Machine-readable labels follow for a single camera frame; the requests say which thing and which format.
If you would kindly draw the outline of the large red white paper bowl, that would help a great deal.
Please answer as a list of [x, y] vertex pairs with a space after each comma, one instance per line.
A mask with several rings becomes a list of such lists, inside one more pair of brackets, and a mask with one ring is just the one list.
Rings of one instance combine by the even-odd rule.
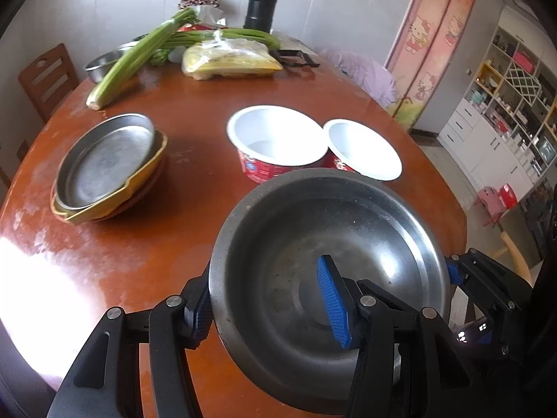
[[258, 105], [235, 112], [227, 135], [245, 176], [256, 183], [322, 163], [329, 151], [321, 125], [304, 113]]

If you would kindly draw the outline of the steel plate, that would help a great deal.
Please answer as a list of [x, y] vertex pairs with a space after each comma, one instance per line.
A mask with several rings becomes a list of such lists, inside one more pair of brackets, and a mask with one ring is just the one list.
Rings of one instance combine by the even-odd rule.
[[152, 121], [139, 113], [113, 116], [81, 136], [57, 171], [55, 192], [63, 209], [81, 211], [121, 188], [151, 156]]

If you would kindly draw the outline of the red white chopstick bundle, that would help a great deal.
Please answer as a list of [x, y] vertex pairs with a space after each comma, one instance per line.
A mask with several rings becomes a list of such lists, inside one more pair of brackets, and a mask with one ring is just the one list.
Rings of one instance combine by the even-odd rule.
[[178, 8], [186, 9], [189, 7], [196, 7], [196, 6], [210, 6], [213, 8], [219, 8], [220, 3], [221, 0], [180, 0]]

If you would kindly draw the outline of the white storage shelf cabinet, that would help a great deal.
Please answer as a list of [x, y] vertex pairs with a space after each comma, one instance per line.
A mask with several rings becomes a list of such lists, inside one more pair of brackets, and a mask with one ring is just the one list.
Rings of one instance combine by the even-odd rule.
[[504, 8], [477, 72], [438, 135], [475, 190], [524, 198], [556, 164], [556, 48]]

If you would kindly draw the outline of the pink hello kitty wardrobe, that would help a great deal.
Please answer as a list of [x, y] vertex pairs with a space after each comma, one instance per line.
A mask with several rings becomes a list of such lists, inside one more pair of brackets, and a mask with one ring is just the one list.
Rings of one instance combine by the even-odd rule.
[[395, 80], [387, 111], [410, 130], [421, 116], [460, 42], [475, 0], [411, 0], [386, 63]]

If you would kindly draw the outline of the yellow noodles plastic bag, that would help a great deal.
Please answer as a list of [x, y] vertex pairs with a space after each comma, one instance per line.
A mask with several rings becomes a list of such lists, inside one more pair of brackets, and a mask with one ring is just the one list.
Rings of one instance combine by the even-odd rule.
[[268, 48], [258, 41], [222, 39], [202, 41], [187, 48], [182, 73], [194, 80], [213, 77], [266, 77], [282, 70]]

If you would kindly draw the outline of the large steel basin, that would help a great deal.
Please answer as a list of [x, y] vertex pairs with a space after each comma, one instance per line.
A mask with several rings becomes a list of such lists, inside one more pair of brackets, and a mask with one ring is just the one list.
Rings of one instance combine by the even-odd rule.
[[119, 61], [119, 59], [123, 57], [127, 51], [130, 51], [136, 44], [136, 41], [127, 42], [126, 44], [122, 44], [118, 48], [90, 61], [84, 67], [86, 75], [91, 81], [93, 81], [94, 84], [100, 83], [117, 61]]

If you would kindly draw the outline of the small red white paper bowl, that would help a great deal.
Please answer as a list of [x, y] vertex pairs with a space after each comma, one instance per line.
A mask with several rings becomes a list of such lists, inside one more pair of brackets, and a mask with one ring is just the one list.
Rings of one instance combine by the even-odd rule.
[[366, 125], [333, 119], [323, 129], [329, 145], [326, 167], [380, 181], [392, 181], [402, 174], [402, 161], [395, 148]]

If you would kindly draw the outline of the pink clothes on chair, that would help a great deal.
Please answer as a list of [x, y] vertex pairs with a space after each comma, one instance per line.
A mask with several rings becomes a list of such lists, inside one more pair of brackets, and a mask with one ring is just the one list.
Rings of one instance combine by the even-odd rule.
[[371, 57], [338, 49], [322, 49], [319, 56], [339, 69], [384, 109], [397, 101], [393, 75]]

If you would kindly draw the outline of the orange plastic plate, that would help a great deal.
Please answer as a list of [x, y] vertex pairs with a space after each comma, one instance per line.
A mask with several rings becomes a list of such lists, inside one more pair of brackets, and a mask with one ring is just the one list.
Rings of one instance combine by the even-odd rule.
[[113, 209], [113, 211], [111, 211], [107, 215], [105, 215], [103, 217], [95, 218], [94, 222], [101, 222], [101, 221], [105, 221], [107, 219], [113, 218], [113, 217], [127, 211], [128, 209], [130, 209], [134, 205], [136, 205], [138, 202], [140, 202], [146, 195], [149, 194], [149, 192], [152, 190], [152, 188], [155, 186], [155, 184], [159, 180], [159, 176], [162, 173], [162, 171], [164, 170], [165, 164], [166, 164], [166, 156], [163, 156], [162, 159], [160, 160], [156, 170], [150, 175], [148, 180], [146, 180], [146, 182], [144, 184], [142, 184], [142, 186], [139, 188], [139, 190], [137, 190], [135, 193], [133, 193], [133, 196], [130, 197], [130, 199], [123, 202], [120, 206], [118, 206], [116, 209]]

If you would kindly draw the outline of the thick celery bunch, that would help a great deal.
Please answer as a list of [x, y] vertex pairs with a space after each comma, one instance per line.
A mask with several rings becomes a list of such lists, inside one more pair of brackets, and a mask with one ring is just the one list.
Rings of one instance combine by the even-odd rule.
[[86, 100], [89, 109], [100, 110], [114, 100], [127, 80], [162, 47], [183, 25], [195, 23], [198, 18], [192, 8], [182, 9], [172, 18], [141, 38], [114, 64], [104, 78], [93, 88]]

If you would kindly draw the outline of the yellow plate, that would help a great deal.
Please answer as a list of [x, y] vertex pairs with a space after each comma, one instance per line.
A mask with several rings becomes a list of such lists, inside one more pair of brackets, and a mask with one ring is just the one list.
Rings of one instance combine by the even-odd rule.
[[83, 210], [65, 210], [61, 204], [56, 202], [57, 193], [51, 190], [50, 209], [51, 213], [61, 222], [70, 225], [82, 225], [94, 221], [95, 218], [103, 217], [130, 199], [139, 188], [148, 180], [156, 170], [160, 160], [165, 156], [168, 145], [167, 135], [157, 131], [155, 140], [155, 153], [149, 158], [136, 173], [128, 178], [125, 184], [116, 192], [102, 198], [99, 202], [86, 207]]

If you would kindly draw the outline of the brown wooden slat chair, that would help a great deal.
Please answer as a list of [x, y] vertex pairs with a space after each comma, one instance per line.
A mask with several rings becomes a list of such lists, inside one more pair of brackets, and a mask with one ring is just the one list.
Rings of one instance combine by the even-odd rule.
[[44, 124], [79, 84], [65, 44], [38, 56], [18, 74], [18, 81]]

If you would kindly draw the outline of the thin green celery bunch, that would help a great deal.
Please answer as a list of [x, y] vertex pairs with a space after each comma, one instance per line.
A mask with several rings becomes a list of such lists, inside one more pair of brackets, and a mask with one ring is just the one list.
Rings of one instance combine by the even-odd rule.
[[264, 44], [270, 50], [280, 49], [280, 40], [274, 35], [248, 28], [225, 28], [218, 30], [188, 30], [178, 31], [167, 40], [162, 47], [155, 51], [150, 59], [154, 66], [162, 66], [168, 61], [172, 50], [177, 47], [189, 48], [202, 41], [224, 40], [224, 39], [245, 39], [257, 41]]

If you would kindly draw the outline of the red child stool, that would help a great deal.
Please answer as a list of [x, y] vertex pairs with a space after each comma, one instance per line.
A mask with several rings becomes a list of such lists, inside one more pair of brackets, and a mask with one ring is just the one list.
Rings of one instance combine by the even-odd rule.
[[513, 209], [513, 207], [518, 202], [515, 191], [513, 190], [512, 186], [508, 183], [505, 183], [500, 188], [499, 196], [501, 201], [504, 204], [505, 209]]

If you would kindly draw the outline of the black thermos bottle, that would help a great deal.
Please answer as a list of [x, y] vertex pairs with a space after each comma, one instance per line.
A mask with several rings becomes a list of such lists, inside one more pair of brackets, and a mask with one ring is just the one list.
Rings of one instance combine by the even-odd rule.
[[248, 0], [244, 28], [269, 33], [272, 28], [276, 5], [277, 0]]

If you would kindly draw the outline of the deep steel bowl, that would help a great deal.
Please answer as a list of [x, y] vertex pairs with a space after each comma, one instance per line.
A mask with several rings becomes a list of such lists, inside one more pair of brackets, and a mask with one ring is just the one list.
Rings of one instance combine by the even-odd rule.
[[414, 310], [449, 310], [447, 267], [417, 214], [378, 181], [331, 169], [273, 178], [231, 210], [211, 255], [220, 339], [239, 369], [291, 407], [339, 414], [358, 358], [368, 280]]

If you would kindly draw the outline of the pink child stool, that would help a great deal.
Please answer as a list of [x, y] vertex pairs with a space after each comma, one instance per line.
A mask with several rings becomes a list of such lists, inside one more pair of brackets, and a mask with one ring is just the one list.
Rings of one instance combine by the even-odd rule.
[[499, 223], [501, 216], [503, 216], [507, 210], [499, 192], [493, 187], [484, 187], [479, 190], [473, 205], [483, 206], [483, 209], [485, 209], [488, 214], [488, 219], [483, 225], [491, 225], [492, 227]]

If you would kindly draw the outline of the wall outlet near floor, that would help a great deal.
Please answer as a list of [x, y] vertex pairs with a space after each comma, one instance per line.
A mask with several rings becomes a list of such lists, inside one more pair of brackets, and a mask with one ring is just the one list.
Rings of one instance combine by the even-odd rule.
[[23, 161], [23, 159], [25, 158], [26, 154], [28, 153], [29, 150], [29, 144], [27, 140], [23, 140], [17, 151], [16, 151], [16, 156], [18, 158], [19, 161]]

